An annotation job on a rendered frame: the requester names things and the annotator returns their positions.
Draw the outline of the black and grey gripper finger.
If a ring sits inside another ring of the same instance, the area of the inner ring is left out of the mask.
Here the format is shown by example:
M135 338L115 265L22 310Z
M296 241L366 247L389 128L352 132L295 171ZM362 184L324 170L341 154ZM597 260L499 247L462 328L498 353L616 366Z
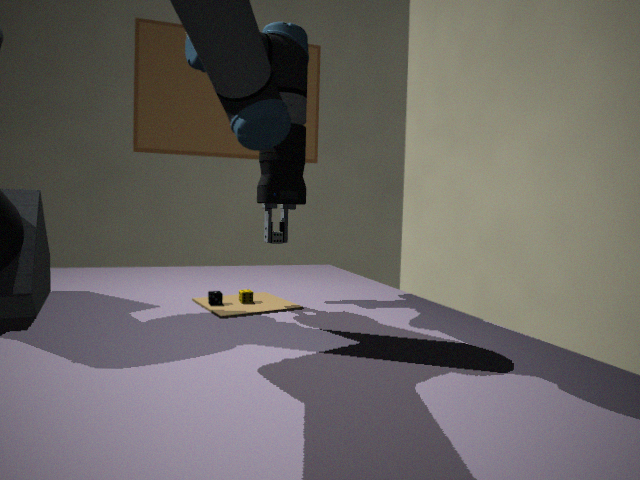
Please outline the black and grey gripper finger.
M295 210L296 204L280 204L281 209L281 222L279 231L283 232L283 243L288 242L288 209Z
M265 208L265 220L264 220L264 242L272 243L272 208L277 208L277 204L268 203L262 204L262 208Z

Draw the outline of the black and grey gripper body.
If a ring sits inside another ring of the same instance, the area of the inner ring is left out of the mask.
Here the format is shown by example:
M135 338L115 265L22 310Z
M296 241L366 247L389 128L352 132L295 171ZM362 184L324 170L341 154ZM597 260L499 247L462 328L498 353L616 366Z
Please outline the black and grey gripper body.
M259 151L261 178L257 187L257 203L306 204L303 179L306 153L306 97L279 92L287 105L291 128L277 146ZM302 124L302 125L300 125Z

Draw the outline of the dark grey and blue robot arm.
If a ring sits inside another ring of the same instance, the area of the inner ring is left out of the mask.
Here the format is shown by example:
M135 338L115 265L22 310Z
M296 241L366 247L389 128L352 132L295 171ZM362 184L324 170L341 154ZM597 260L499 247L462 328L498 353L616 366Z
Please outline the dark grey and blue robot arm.
M240 144L255 151L280 144L291 118L279 92L307 99L305 30L275 22L259 32L249 0L170 1L188 35L187 62L206 71ZM0 190L0 271L23 241L21 216Z

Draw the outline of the tan flat mat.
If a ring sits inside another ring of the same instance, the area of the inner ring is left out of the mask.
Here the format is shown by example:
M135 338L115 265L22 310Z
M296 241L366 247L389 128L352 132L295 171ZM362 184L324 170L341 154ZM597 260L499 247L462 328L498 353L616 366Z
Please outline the tan flat mat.
M223 296L222 305L211 306L208 297L192 298L192 301L221 319L303 309L303 306L266 292L253 293L253 303L246 304L239 302L239 294Z

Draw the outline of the yellow die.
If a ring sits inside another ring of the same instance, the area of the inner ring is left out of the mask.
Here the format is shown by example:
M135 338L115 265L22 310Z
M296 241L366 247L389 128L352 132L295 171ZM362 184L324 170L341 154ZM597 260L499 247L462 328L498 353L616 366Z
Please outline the yellow die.
M239 302L242 304L253 303L253 291L239 290Z

